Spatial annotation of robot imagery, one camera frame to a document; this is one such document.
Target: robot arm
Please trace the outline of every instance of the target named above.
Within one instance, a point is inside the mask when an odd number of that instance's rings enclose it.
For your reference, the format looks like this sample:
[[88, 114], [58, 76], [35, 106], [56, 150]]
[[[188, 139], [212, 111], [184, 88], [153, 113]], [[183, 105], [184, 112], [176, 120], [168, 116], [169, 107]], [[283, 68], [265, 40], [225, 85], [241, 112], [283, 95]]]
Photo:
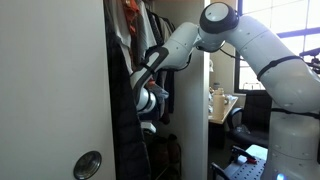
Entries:
[[154, 95], [144, 85], [161, 68], [186, 65], [194, 47], [206, 52], [219, 50], [225, 42], [247, 60], [273, 100], [281, 108], [296, 113], [320, 109], [320, 80], [267, 27], [249, 17], [238, 17], [224, 3], [213, 3], [201, 14], [200, 26], [183, 23], [170, 39], [148, 56], [147, 63], [131, 76], [139, 111], [150, 111]]

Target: desk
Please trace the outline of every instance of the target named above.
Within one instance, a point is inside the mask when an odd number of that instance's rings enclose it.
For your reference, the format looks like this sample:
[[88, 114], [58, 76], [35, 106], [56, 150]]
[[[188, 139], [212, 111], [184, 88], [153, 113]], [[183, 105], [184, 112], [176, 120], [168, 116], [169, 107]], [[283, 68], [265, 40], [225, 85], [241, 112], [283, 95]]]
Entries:
[[223, 124], [229, 112], [232, 110], [233, 106], [236, 104], [237, 101], [238, 101], [238, 97], [232, 96], [232, 98], [230, 98], [229, 103], [225, 105], [223, 119], [213, 119], [212, 113], [209, 113], [209, 116], [208, 116], [209, 122], [216, 123], [216, 124]]
[[224, 130], [224, 121], [228, 114], [236, 104], [238, 97], [232, 96], [229, 103], [225, 105], [223, 119], [213, 119], [211, 113], [209, 113], [209, 146], [213, 146], [219, 149], [223, 149], [225, 145], [226, 132]]

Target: closet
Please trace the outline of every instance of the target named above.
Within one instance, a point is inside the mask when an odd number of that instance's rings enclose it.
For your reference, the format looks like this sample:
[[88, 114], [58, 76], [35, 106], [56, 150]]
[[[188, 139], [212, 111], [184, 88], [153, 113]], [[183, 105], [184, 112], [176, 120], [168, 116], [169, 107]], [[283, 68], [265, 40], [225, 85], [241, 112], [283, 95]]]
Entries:
[[[199, 24], [204, 0], [145, 0], [157, 15], [168, 18], [177, 28], [183, 22]], [[170, 123], [154, 121], [157, 134], [178, 138], [182, 153], [183, 180], [207, 179], [209, 54], [192, 52], [189, 66], [174, 74], [174, 111]]]

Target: black chair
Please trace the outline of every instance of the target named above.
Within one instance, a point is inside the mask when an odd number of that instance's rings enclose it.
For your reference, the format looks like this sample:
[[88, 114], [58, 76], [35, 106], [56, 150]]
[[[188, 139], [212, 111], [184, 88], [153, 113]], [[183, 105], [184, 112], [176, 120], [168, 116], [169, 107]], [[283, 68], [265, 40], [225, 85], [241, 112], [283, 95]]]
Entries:
[[[244, 108], [234, 108], [227, 117], [227, 137], [241, 148], [253, 144], [268, 148], [271, 105], [272, 98], [266, 91], [248, 91]], [[234, 116], [240, 112], [241, 122], [234, 124]]]

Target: white door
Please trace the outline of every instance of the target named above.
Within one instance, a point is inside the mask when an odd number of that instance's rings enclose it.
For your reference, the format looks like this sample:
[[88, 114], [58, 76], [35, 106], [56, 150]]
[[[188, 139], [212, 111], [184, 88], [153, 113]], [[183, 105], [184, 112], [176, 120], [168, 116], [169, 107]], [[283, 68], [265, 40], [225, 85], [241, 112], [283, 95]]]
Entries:
[[0, 1], [0, 179], [115, 179], [106, 56], [102, 0]]

